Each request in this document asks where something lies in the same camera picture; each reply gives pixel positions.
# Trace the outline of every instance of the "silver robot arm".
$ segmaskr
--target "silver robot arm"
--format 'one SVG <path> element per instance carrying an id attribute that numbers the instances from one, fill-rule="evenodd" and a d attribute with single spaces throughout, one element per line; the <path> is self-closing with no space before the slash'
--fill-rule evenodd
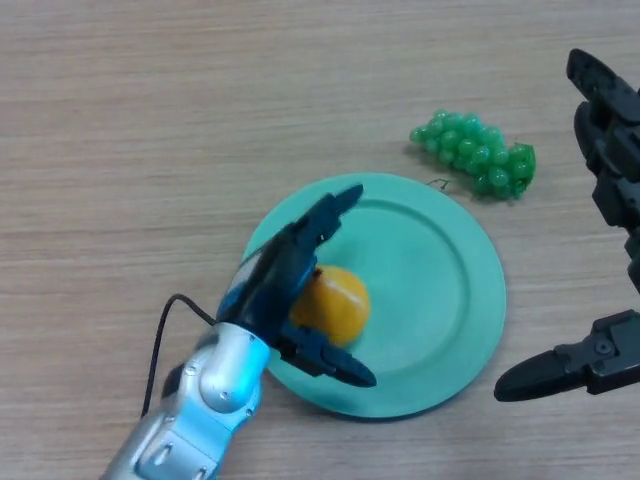
<path id="1" fill-rule="evenodd" d="M 140 420 L 101 480 L 213 480 L 235 432 L 260 406 L 270 348 L 231 323 L 214 325 L 178 390 Z"/>
<path id="2" fill-rule="evenodd" d="M 213 480 L 233 435 L 260 405 L 260 381 L 272 349 L 308 375 L 375 386 L 375 375 L 349 352 L 331 345 L 319 331 L 294 326 L 288 318 L 312 278 L 315 250 L 338 230 L 341 215 L 362 193 L 358 184 L 324 195 L 250 255 L 220 302 L 218 323 L 191 305 L 212 329 L 184 367 L 170 375 L 171 388 L 163 392 L 160 408 L 144 415 L 101 480 Z M 159 336 L 156 340 L 152 358 L 157 357 Z M 151 373 L 154 369 L 152 360 Z M 143 413 L 150 394 L 148 385 Z"/>

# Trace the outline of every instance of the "grape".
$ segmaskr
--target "grape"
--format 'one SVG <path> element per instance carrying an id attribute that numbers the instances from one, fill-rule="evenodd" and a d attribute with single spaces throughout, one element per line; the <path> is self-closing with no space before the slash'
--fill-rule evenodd
<path id="1" fill-rule="evenodd" d="M 473 152 L 475 151 L 475 149 L 476 149 L 475 142 L 468 138 L 461 140 L 460 143 L 458 144 L 458 152 L 463 157 L 470 157 L 471 155 L 473 155 Z"/>
<path id="2" fill-rule="evenodd" d="M 418 127 L 418 128 L 414 128 L 413 130 L 411 130 L 411 133 L 409 134 L 409 141 L 411 143 L 424 143 L 424 141 L 427 139 L 428 135 L 427 135 L 427 126 L 423 125 L 422 127 Z"/>
<path id="3" fill-rule="evenodd" d="M 462 124 L 462 119 L 462 114 L 450 113 L 442 120 L 442 124 L 445 130 L 458 130 Z"/>
<path id="4" fill-rule="evenodd" d="M 438 160 L 440 160 L 440 163 L 444 165 L 451 165 L 451 163 L 453 163 L 455 158 L 456 158 L 456 154 L 453 153 L 451 150 L 442 150 L 438 155 Z"/>
<path id="5" fill-rule="evenodd" d="M 449 115 L 449 112 L 444 108 L 436 110 L 436 113 L 433 114 L 433 118 L 437 118 L 438 120 L 444 120 L 446 116 Z"/>
<path id="6" fill-rule="evenodd" d="M 506 148 L 501 147 L 492 150 L 491 163 L 497 166 L 505 165 L 509 161 L 509 152 Z"/>
<path id="7" fill-rule="evenodd" d="M 442 139 L 440 141 L 442 143 L 442 148 L 455 150 L 458 147 L 458 142 L 460 142 L 460 134 L 455 130 L 447 130 L 442 134 Z"/>
<path id="8" fill-rule="evenodd" d="M 442 120 L 433 118 L 426 126 L 426 136 L 427 137 L 437 137 L 442 133 L 444 127 L 442 125 Z"/>
<path id="9" fill-rule="evenodd" d="M 473 191 L 476 195 L 486 195 L 491 191 L 491 183 L 487 174 L 480 175 L 473 182 Z"/>
<path id="10" fill-rule="evenodd" d="M 456 156 L 455 160 L 453 161 L 453 168 L 455 168 L 456 170 L 464 170 L 466 165 L 467 159 L 462 155 Z"/>
<path id="11" fill-rule="evenodd" d="M 462 119 L 462 129 L 467 138 L 477 138 L 478 132 L 482 130 L 482 122 L 476 114 L 469 113 Z"/>
<path id="12" fill-rule="evenodd" d="M 509 183 L 509 174 L 504 168 L 491 167 L 489 169 L 489 182 L 494 187 L 504 187 Z"/>
<path id="13" fill-rule="evenodd" d="M 500 142 L 502 134 L 496 127 L 484 127 L 480 130 L 480 143 L 484 145 L 494 145 Z"/>
<path id="14" fill-rule="evenodd" d="M 435 155 L 436 153 L 438 153 L 438 150 L 440 149 L 440 143 L 438 142 L 438 139 L 437 138 L 427 139 L 427 141 L 424 142 L 424 149 L 427 151 L 427 153 L 430 153 L 431 155 Z"/>

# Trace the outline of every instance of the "robotic arm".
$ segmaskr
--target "robotic arm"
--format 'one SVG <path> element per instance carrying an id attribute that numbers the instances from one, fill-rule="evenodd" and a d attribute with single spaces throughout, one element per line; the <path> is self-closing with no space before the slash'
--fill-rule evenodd
<path id="1" fill-rule="evenodd" d="M 592 55 L 572 50 L 567 77 L 586 98 L 574 118 L 578 145 L 596 177 L 595 201 L 606 223 L 624 228 L 628 274 L 640 292 L 640 90 Z M 640 382 L 640 313 L 596 320 L 572 345 L 525 360 L 497 382 L 501 402 L 531 400 L 586 387 L 598 395 Z"/>
<path id="2" fill-rule="evenodd" d="M 319 331 L 288 314 L 316 266 L 315 250 L 340 227 L 363 193 L 326 195 L 238 268 L 217 322 L 165 382 L 160 408 L 144 415 L 102 480 L 212 480 L 235 432 L 260 405 L 271 351 L 312 376 L 372 387 L 371 371 Z"/>

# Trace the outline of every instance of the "plate rim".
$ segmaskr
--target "plate rim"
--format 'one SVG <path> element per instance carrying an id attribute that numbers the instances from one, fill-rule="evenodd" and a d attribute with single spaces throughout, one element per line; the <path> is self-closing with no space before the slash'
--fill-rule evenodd
<path id="1" fill-rule="evenodd" d="M 442 398 L 437 402 L 424 402 L 422 406 L 417 408 L 416 407 L 387 408 L 387 410 L 393 410 L 395 413 L 387 412 L 386 414 L 376 414 L 376 415 L 373 415 L 373 414 L 363 415 L 363 414 L 358 414 L 357 412 L 354 413 L 352 410 L 349 410 L 349 409 L 335 408 L 327 405 L 326 403 L 318 401 L 317 397 L 315 397 L 314 392 L 309 391 L 308 388 L 306 389 L 306 392 L 305 392 L 304 387 L 306 383 L 303 383 L 302 385 L 300 385 L 295 380 L 291 380 L 291 378 L 287 376 L 287 369 L 291 367 L 286 365 L 285 362 L 282 362 L 277 354 L 272 356 L 272 360 L 269 362 L 269 365 L 267 367 L 270 374 L 276 380 L 278 380 L 278 382 L 281 383 L 285 388 L 287 388 L 289 391 L 294 393 L 299 398 L 305 400 L 306 402 L 311 403 L 316 407 L 319 407 L 324 410 L 328 410 L 333 413 L 343 415 L 346 417 L 369 419 L 369 420 L 371 419 L 390 420 L 390 419 L 396 419 L 396 418 L 400 419 L 400 418 L 411 417 L 411 416 L 418 415 L 422 412 L 432 410 L 440 406 L 441 404 L 448 402 L 453 397 L 457 396 L 459 393 L 465 390 L 470 384 L 472 384 L 475 381 L 475 379 L 486 368 L 486 366 L 494 356 L 495 351 L 497 350 L 500 344 L 500 340 L 504 334 L 504 326 L 506 323 L 506 313 L 507 313 L 507 298 L 506 298 L 507 291 L 506 291 L 506 278 L 504 275 L 504 269 L 502 266 L 500 256 L 498 255 L 498 252 L 495 248 L 495 245 L 491 241 L 491 238 L 489 237 L 487 232 L 482 228 L 480 223 L 471 214 L 471 212 L 469 212 L 466 208 L 464 208 L 458 202 L 450 198 L 448 195 L 445 195 L 444 193 L 434 189 L 433 187 L 430 187 L 429 185 L 421 183 L 415 179 L 396 175 L 396 174 L 382 173 L 382 172 L 354 172 L 354 173 L 346 173 L 346 174 L 325 177 L 325 178 L 316 180 L 314 182 L 308 183 L 303 187 L 298 188 L 297 190 L 294 190 L 293 192 L 286 195 L 274 207 L 272 207 L 267 213 L 267 215 L 261 219 L 259 224 L 256 226 L 256 228 L 252 232 L 250 239 L 247 242 L 247 245 L 245 247 L 243 258 L 245 258 L 246 255 L 248 255 L 253 250 L 252 243 L 255 243 L 255 239 L 259 237 L 261 228 L 263 227 L 263 225 L 265 225 L 268 218 L 272 215 L 277 215 L 278 211 L 280 211 L 282 208 L 287 206 L 287 202 L 291 202 L 299 196 L 305 196 L 308 194 L 309 191 L 313 191 L 319 188 L 322 188 L 324 191 L 336 191 L 339 188 L 344 188 L 348 183 L 355 183 L 355 182 L 360 182 L 365 186 L 365 197 L 363 198 L 366 198 L 367 182 L 371 182 L 372 180 L 374 182 L 382 182 L 382 183 L 387 181 L 397 182 L 396 187 L 398 185 L 402 186 L 402 184 L 404 184 L 404 186 L 407 186 L 407 187 L 411 186 L 411 188 L 414 188 L 414 189 L 418 188 L 420 189 L 420 192 L 422 192 L 420 195 L 424 195 L 424 192 L 429 192 L 429 194 L 432 195 L 433 198 L 439 198 L 440 199 L 439 201 L 442 202 L 442 204 L 447 204 L 449 205 L 449 208 L 456 209 L 458 211 L 458 214 L 461 215 L 462 217 L 465 217 L 467 220 L 467 223 L 470 222 L 473 225 L 473 227 L 477 230 L 478 234 L 482 235 L 486 239 L 486 244 L 487 244 L 486 246 L 491 248 L 492 257 L 495 260 L 494 266 L 497 267 L 496 273 L 499 273 L 499 277 L 500 277 L 500 282 L 498 285 L 499 287 L 498 290 L 500 291 L 497 292 L 497 294 L 499 294 L 499 297 L 500 297 L 500 305 L 498 306 L 501 307 L 501 311 L 496 313 L 496 318 L 498 318 L 498 314 L 499 314 L 499 321 L 498 320 L 496 321 L 496 325 L 494 329 L 495 334 L 492 335 L 493 338 L 488 340 L 487 342 L 488 344 L 485 346 L 483 350 L 484 352 L 483 355 L 479 355 L 480 357 L 482 357 L 482 360 L 479 359 L 477 362 L 474 362 L 478 365 L 478 367 L 474 368 L 473 373 L 470 373 L 468 375 L 469 378 L 465 379 L 464 382 L 458 382 L 455 387 L 447 389 L 448 391 L 444 395 L 440 395 L 440 397 Z M 422 199 L 418 198 L 417 201 L 418 202 L 425 201 L 424 198 L 426 197 L 423 197 Z M 381 198 L 374 197 L 374 200 L 381 200 Z M 429 215 L 425 215 L 422 211 L 420 211 L 420 209 L 416 208 L 416 205 L 415 205 L 416 200 L 413 197 L 409 198 L 403 195 L 402 197 L 394 197 L 391 199 L 383 198 L 382 200 L 392 201 L 393 203 L 400 204 L 405 208 L 409 208 L 414 212 L 420 213 L 421 216 L 428 219 L 434 225 L 439 225 L 438 222 L 433 220 Z M 446 235 L 446 236 L 448 236 L 451 241 L 454 240 L 453 238 L 451 238 L 450 235 Z M 458 251 L 457 254 L 460 254 L 459 252 L 460 247 L 455 244 L 453 246 L 456 247 L 456 250 Z M 467 271 L 469 270 L 467 262 L 463 261 L 462 265 L 465 268 L 465 270 Z"/>

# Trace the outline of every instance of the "table surface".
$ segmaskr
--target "table surface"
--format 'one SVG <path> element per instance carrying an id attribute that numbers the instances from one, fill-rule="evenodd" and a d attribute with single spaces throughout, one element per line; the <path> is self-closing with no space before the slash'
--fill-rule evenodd
<path id="1" fill-rule="evenodd" d="M 572 132 L 580 47 L 640 85 L 637 0 L 0 1 L 0 478 L 98 478 L 136 422 L 164 301 L 214 310 L 254 227 L 338 173 L 438 174 L 405 147 L 479 112 L 539 169 L 486 228 L 503 341 L 412 420 L 319 415 L 267 379 L 222 478 L 637 479 L 640 389 L 499 404 L 508 367 L 636 304 Z M 176 308 L 160 376 L 204 331 Z"/>

